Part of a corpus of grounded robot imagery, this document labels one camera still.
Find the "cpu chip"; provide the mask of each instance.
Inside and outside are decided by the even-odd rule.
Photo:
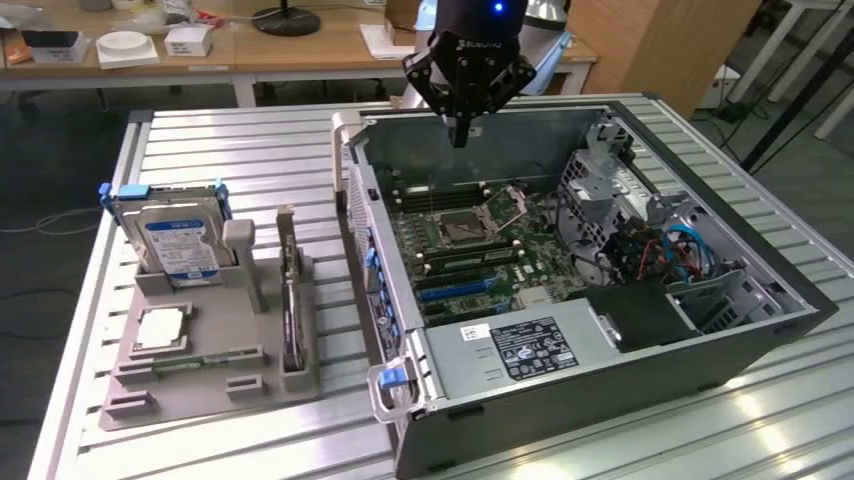
[[[486,238],[483,223],[474,212],[447,213],[439,222],[444,235],[454,243]]]

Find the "white box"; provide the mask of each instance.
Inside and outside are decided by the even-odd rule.
[[[173,28],[163,43],[171,56],[207,57],[211,51],[211,29],[204,27]]]
[[[108,33],[97,39],[95,46],[101,70],[160,63],[155,42],[141,33]]]
[[[742,76],[735,70],[722,65],[715,74],[715,79],[706,90],[706,96],[699,102],[698,109],[715,109],[721,106],[721,99],[726,98]]]
[[[36,63],[80,63],[85,58],[89,41],[83,32],[28,31],[24,40]]]

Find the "robotic arm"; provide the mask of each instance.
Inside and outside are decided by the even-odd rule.
[[[466,146],[472,119],[495,113],[536,77],[520,53],[519,32],[523,24],[532,24],[563,33],[564,10],[544,8],[551,3],[438,0],[427,48],[403,59],[403,69],[422,99],[444,119],[455,148]]]

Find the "table leg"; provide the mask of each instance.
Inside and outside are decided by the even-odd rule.
[[[822,126],[815,130],[815,138],[821,138],[822,140],[827,138],[827,135],[830,135],[833,129],[837,128],[845,116],[851,112],[851,109],[854,109],[854,88],[849,91],[849,95],[827,117],[827,120],[825,120],[825,123],[822,123]]]
[[[747,68],[747,71],[745,72],[745,75],[742,75],[742,79],[738,82],[738,85],[735,85],[735,88],[730,93],[729,99],[731,102],[738,102],[745,96],[745,93],[747,93],[750,85],[757,79],[759,72],[765,68],[765,64],[769,63],[769,59],[779,48],[779,44],[783,42],[786,35],[789,35],[789,32],[791,31],[798,18],[801,18],[801,15],[803,15],[805,10],[805,7],[799,3],[793,3],[791,9],[789,10],[786,17],[783,18],[783,21],[779,22],[779,26],[777,27],[777,30],[774,30],[771,38],[769,38],[765,47],[762,47],[759,55],[757,55],[757,58],[750,64],[750,68]]]
[[[783,93],[786,93],[786,90],[789,90],[789,87],[791,86],[791,82],[794,82],[795,79],[798,78],[798,75],[803,71],[806,64],[810,62],[810,60],[815,56],[815,52],[818,52],[818,49],[822,47],[822,45],[827,41],[827,38],[830,38],[830,34],[839,26],[839,22],[842,22],[842,19],[847,15],[849,10],[851,10],[850,5],[846,5],[839,8],[839,11],[833,15],[833,18],[827,21],[827,23],[822,27],[821,31],[810,41],[803,51],[801,52],[801,55],[798,55],[798,58],[791,64],[791,67],[789,67],[789,70],[786,70],[786,74],[779,79],[779,82],[777,82],[777,86],[774,87],[774,90],[771,90],[771,95],[769,95],[769,100],[771,102],[777,102],[779,98],[783,96]]]
[[[235,87],[235,98],[237,99],[239,108],[255,108],[255,75],[235,75],[231,78],[231,84]]]
[[[560,87],[560,95],[579,95],[582,93],[588,73],[590,63],[576,63],[572,65],[570,71],[566,73],[566,79]]]

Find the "barcode label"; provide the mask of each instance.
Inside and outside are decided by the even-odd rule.
[[[490,337],[490,324],[479,323],[478,325],[471,325],[468,327],[462,327],[459,329],[459,333],[463,335],[463,341],[468,342],[471,340],[478,340],[480,338]]]

